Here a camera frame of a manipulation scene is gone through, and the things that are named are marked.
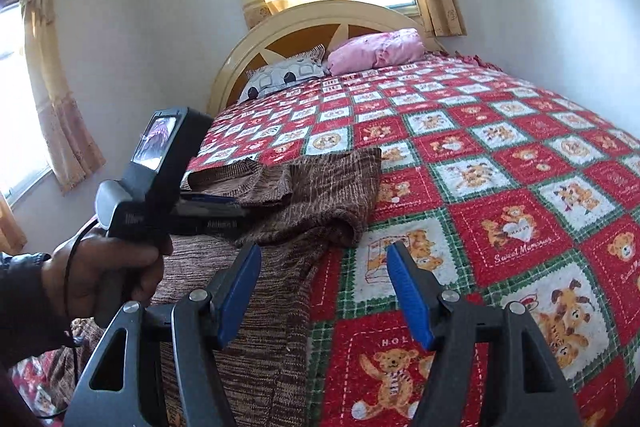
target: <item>pillow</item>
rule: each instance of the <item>pillow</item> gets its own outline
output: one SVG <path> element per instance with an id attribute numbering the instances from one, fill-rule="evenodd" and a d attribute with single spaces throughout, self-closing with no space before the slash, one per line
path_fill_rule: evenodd
<path id="1" fill-rule="evenodd" d="M 276 64 L 245 71 L 248 82 L 242 89 L 238 103 L 263 98 L 269 93 L 325 76 L 321 65 L 323 55 L 324 46 L 320 44 L 308 52 L 294 55 Z"/>
<path id="2" fill-rule="evenodd" d="M 424 51 L 418 31 L 404 28 L 349 39 L 329 55 L 328 66 L 334 75 L 356 73 L 414 62 L 424 56 Z"/>

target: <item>cable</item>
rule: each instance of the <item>cable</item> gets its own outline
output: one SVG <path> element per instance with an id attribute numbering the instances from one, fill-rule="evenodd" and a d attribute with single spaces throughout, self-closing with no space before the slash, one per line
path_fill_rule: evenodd
<path id="1" fill-rule="evenodd" d="M 71 247 L 71 252 L 69 252 L 69 258 L 66 260 L 65 280 L 62 286 L 62 296 L 63 296 L 62 298 L 64 302 L 64 307 L 65 307 L 65 315 L 66 315 L 66 318 L 68 318 L 68 324 L 69 324 L 68 327 L 66 328 L 66 332 L 69 334 L 69 338 L 73 342 L 73 346 L 71 347 L 71 349 L 74 356 L 74 389 L 78 387 L 78 346 L 76 346 L 74 333 L 71 330 L 71 316 L 69 314 L 69 275 L 71 274 L 71 263 L 73 262 L 73 259 L 76 256 L 76 252 L 78 251 L 78 247 L 80 246 L 80 241 L 82 241 L 82 238 L 85 235 L 87 235 L 87 233 L 89 233 L 89 231 L 93 227 L 95 227 L 95 225 L 97 224 L 98 224 L 97 219 L 92 220 L 90 223 L 88 223 L 84 227 L 84 229 L 81 230 L 81 232 L 78 234 L 78 237 L 76 237 L 76 240 L 74 241 L 74 244 Z M 54 418 L 57 418 L 58 416 L 63 415 L 67 409 L 68 409 L 68 406 L 65 407 L 64 409 L 61 409 L 53 414 L 49 414 L 46 416 L 36 415 L 36 418 L 38 420 L 53 420 Z"/>

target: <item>cream headboard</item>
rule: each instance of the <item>cream headboard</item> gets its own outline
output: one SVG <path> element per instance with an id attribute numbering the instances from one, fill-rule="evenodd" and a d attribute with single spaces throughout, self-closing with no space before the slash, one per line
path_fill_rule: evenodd
<path id="1" fill-rule="evenodd" d="M 328 48 L 352 37 L 402 28 L 416 28 L 427 50 L 444 50 L 417 22 L 382 6 L 331 0 L 286 9 L 263 20 L 231 51 L 211 86 L 207 112 L 214 116 L 238 99 L 246 84 L 245 70 L 274 64 L 318 44 Z"/>

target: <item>metal screw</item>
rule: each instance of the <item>metal screw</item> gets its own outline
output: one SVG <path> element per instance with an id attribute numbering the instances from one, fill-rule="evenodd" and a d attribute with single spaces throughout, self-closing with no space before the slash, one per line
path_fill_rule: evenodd
<path id="1" fill-rule="evenodd" d="M 140 309 L 140 303 L 138 301 L 127 301 L 122 306 L 122 311 L 125 313 L 135 313 Z"/>
<path id="2" fill-rule="evenodd" d="M 509 311 L 511 313 L 515 313 L 516 315 L 523 315 L 527 309 L 521 302 L 513 301 L 509 303 Z"/>
<path id="3" fill-rule="evenodd" d="M 453 290 L 444 290 L 444 292 L 442 292 L 442 298 L 447 302 L 458 302 L 460 300 L 460 294 Z"/>
<path id="4" fill-rule="evenodd" d="M 189 300 L 194 302 L 204 301 L 207 297 L 209 297 L 209 293 L 202 288 L 194 290 L 189 294 Z"/>

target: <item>bed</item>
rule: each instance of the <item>bed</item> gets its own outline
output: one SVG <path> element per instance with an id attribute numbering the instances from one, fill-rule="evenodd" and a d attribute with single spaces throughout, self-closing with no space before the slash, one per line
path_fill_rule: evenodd
<path id="1" fill-rule="evenodd" d="M 196 171 L 243 158 L 277 164 L 382 149 L 369 229 L 357 248 L 329 251 L 313 283 L 310 424 L 404 426 L 428 386 L 432 356 L 411 338 L 386 272 L 384 249 L 400 239 L 419 267 L 465 298 L 522 302 L 585 425 L 603 426 L 640 371 L 636 139 L 477 57 L 450 57 L 426 36 L 429 53 L 417 62 L 235 104 L 246 70 L 406 27 L 420 31 L 397 12 L 355 1 L 302 5 L 265 20 L 215 77 L 208 111 L 216 118 L 190 164 Z M 485 358 L 478 347 L 464 426 L 478 424 Z M 35 396 L 36 377 L 14 377 Z"/>

